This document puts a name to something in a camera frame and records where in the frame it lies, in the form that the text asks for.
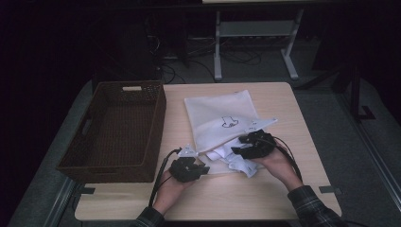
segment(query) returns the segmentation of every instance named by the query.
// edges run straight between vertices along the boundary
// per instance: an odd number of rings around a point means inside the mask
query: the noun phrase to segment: dark background
[[[157,59],[141,48],[147,47],[144,15],[104,16],[79,7],[74,1],[0,3],[0,226],[7,225],[74,98],[87,81],[158,77],[154,67]],[[310,9],[305,12],[300,31],[300,38],[323,39],[316,68],[331,69],[348,61],[349,56],[357,56],[362,76],[375,86],[398,122],[400,9],[398,1],[366,3],[350,9]],[[165,22],[171,29],[182,26],[197,33],[200,30],[193,25],[202,28],[214,23],[209,16],[200,22],[198,14],[188,14],[185,23],[177,25],[175,22],[180,22],[183,14],[174,15],[171,18],[175,21]],[[169,30],[156,28],[158,32],[163,36]],[[168,39],[166,45],[174,47]],[[180,51],[180,44],[175,48]]]

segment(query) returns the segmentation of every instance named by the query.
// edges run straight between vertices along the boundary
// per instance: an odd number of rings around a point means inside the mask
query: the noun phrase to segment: sleeve
[[[309,185],[298,187],[288,193],[301,225],[309,226],[348,226],[336,212],[327,208]]]
[[[160,227],[165,223],[165,218],[157,210],[147,207],[141,215],[133,221],[130,227]]]

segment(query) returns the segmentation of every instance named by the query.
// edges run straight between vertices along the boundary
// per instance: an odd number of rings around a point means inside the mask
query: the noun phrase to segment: light wood tabletop
[[[218,96],[248,90],[260,118],[278,122],[265,131],[284,140],[295,157],[304,183],[311,185],[323,203],[341,215],[319,154],[290,86],[284,82],[165,85],[166,119],[158,171],[167,154],[190,144],[195,147],[183,100],[186,97]],[[166,167],[177,156],[172,155]],[[88,183],[92,195],[82,195],[76,210],[79,220],[135,219],[148,205],[153,183]],[[286,188],[266,169],[251,178],[244,173],[201,176],[166,214],[169,220],[296,219]]]

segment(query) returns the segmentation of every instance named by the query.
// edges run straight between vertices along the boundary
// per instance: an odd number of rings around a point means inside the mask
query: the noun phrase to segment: white fabric
[[[223,96],[188,97],[184,100],[197,152],[218,148],[239,135],[257,119],[248,90]]]
[[[238,138],[236,138],[213,151],[206,152],[206,156],[212,161],[220,160],[228,164],[229,169],[242,171],[248,176],[248,178],[251,178],[251,176],[253,176],[257,171],[257,164],[250,160],[244,160],[241,155],[234,154],[231,149],[241,148],[244,146],[248,145],[241,144]]]

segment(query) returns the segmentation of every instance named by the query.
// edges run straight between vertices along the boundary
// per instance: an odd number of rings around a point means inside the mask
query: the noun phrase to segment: brown woven basket
[[[150,183],[162,142],[161,81],[101,82],[57,170],[78,183]]]

